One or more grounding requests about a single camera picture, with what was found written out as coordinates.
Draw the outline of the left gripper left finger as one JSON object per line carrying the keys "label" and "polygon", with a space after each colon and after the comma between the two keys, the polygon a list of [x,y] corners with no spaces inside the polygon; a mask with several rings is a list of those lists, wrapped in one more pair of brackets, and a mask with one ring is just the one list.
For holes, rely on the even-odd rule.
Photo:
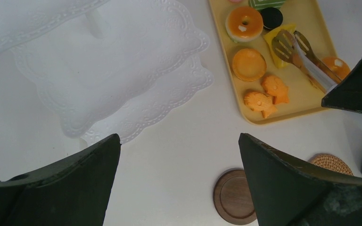
{"label": "left gripper left finger", "polygon": [[121,154],[112,134],[45,167],[0,181],[0,226],[101,226]]}

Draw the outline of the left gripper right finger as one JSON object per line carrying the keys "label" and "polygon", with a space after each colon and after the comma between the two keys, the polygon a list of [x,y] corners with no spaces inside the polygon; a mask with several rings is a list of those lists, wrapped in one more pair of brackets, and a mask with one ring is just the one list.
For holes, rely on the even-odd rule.
{"label": "left gripper right finger", "polygon": [[313,165],[248,133],[239,136],[261,226],[362,226],[362,178]]}

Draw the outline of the metal serving tongs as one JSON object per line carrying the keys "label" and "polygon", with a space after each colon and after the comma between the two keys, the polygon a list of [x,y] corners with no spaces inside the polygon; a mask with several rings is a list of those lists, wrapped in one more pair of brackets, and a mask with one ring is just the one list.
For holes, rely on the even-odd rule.
{"label": "metal serving tongs", "polygon": [[273,39],[274,51],[280,52],[276,55],[298,68],[324,94],[328,94],[342,81],[315,55],[310,42],[301,32],[281,30],[277,39],[279,43],[276,38]]}

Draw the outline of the yellow cake slice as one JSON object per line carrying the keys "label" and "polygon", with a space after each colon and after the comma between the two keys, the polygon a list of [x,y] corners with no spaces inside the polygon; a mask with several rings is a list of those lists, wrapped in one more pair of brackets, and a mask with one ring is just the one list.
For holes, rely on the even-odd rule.
{"label": "yellow cake slice", "polygon": [[273,49],[273,39],[276,38],[276,41],[279,43],[279,40],[277,39],[277,35],[281,30],[286,30],[289,33],[293,33],[296,30],[296,24],[281,25],[280,27],[277,27],[277,28],[267,32],[263,36],[265,42],[268,45],[268,48],[269,48],[270,55],[272,57],[273,63],[275,65],[275,67],[278,68],[278,69],[282,69],[282,68],[289,65],[289,63],[283,61],[282,59],[280,59],[276,55],[276,53],[280,53],[280,52],[278,50],[274,51],[274,49]]}

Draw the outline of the orange fish cookie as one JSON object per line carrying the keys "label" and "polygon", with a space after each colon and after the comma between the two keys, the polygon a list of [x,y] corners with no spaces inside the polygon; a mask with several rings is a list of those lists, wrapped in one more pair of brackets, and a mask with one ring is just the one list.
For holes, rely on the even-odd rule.
{"label": "orange fish cookie", "polygon": [[263,78],[262,87],[264,91],[273,97],[273,104],[289,103],[289,87],[276,75],[267,75]]}
{"label": "orange fish cookie", "polygon": [[260,112],[265,119],[278,111],[271,96],[257,91],[246,93],[244,96],[244,104],[252,111]]}

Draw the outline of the white three-tier dessert stand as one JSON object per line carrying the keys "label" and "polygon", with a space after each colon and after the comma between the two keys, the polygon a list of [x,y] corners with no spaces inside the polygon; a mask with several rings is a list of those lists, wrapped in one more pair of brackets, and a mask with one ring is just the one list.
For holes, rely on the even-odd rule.
{"label": "white three-tier dessert stand", "polygon": [[25,141],[41,101],[67,137],[129,142],[213,83],[209,43],[176,0],[0,0],[0,132]]}

